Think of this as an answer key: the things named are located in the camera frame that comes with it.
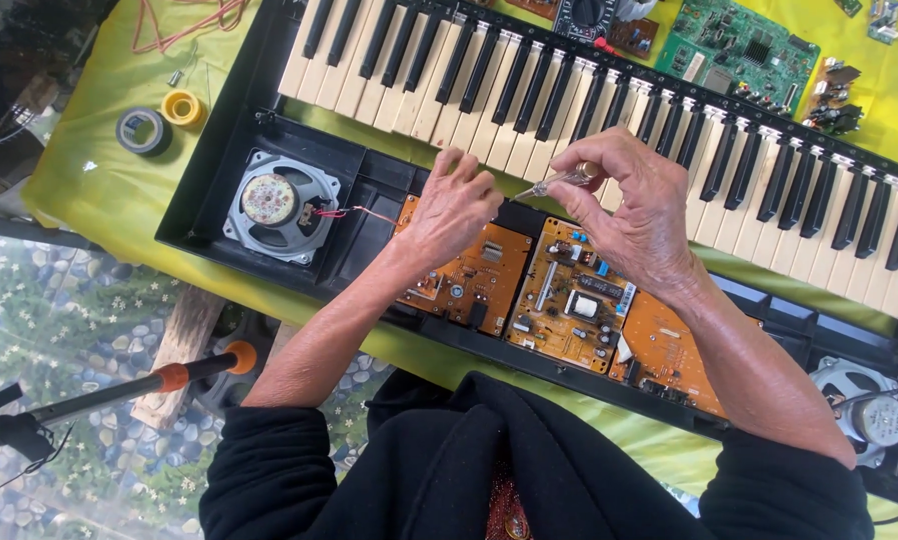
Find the black sleeve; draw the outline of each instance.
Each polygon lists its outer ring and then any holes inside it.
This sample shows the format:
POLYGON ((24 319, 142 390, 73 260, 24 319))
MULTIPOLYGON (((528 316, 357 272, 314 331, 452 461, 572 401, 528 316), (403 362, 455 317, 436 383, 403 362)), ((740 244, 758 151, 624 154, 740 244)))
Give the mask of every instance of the black sleeve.
POLYGON ((733 429, 699 500, 718 538, 871 540, 862 478, 812 451, 733 429))
POLYGON ((314 408, 226 411, 222 442, 199 501, 207 540, 305 532, 335 491, 326 420, 314 408))

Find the roll of tape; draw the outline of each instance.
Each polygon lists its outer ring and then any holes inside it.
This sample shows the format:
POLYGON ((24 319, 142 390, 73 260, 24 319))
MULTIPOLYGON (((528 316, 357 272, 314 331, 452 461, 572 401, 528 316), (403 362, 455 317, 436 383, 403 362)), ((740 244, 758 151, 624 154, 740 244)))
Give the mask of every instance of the roll of tape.
POLYGON ((191 126, 202 117, 202 102, 188 90, 171 90, 162 98, 162 116, 176 126, 191 126))
POLYGON ((133 106, 119 117, 119 123, 116 124, 116 140, 129 152, 152 158, 165 152, 171 144, 172 129, 166 124, 166 119, 151 108, 133 106), (142 133, 139 129, 146 122, 152 124, 152 135, 140 140, 142 133))

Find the black shirt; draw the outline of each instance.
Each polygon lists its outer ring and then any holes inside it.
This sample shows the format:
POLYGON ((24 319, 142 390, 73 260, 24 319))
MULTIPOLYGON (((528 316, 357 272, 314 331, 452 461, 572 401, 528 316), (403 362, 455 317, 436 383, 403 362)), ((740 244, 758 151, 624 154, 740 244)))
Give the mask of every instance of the black shirt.
POLYGON ((501 453, 537 540, 873 537, 862 480, 829 457, 733 430, 695 519, 547 399, 476 372, 437 394, 420 410, 373 403, 385 419, 337 487, 321 412, 230 409, 199 506, 206 538, 484 538, 501 453))

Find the hand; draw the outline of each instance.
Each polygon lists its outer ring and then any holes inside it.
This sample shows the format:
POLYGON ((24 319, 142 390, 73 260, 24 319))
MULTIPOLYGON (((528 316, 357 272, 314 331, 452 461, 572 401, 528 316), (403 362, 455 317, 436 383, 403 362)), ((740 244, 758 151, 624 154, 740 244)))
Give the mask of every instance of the hand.
POLYGON ((476 174, 478 165, 474 155, 455 147, 435 157, 412 220, 396 237, 410 246, 420 262, 420 272, 458 257, 476 242, 479 231, 499 215, 503 194, 495 190, 492 173, 476 174), (450 173, 453 165, 455 171, 450 173))
POLYGON ((604 180, 585 188, 559 181, 549 195, 586 230, 596 253, 665 303, 694 285, 704 268, 686 240, 686 170, 619 127, 575 141, 551 167, 566 171, 585 160, 602 167, 605 182, 619 183, 623 202, 614 215, 591 193, 604 180))

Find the forearm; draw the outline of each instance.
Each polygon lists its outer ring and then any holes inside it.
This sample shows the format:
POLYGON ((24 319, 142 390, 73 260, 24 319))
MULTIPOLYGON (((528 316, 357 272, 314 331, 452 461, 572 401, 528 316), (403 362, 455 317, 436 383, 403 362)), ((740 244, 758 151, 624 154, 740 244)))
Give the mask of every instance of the forearm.
POLYGON ((811 379, 696 264, 695 275, 668 304, 693 333, 705 374, 739 429, 839 460, 855 453, 811 379))
POLYGON ((411 246, 393 240, 335 300, 265 366, 247 407, 318 407, 392 302, 427 271, 411 246))

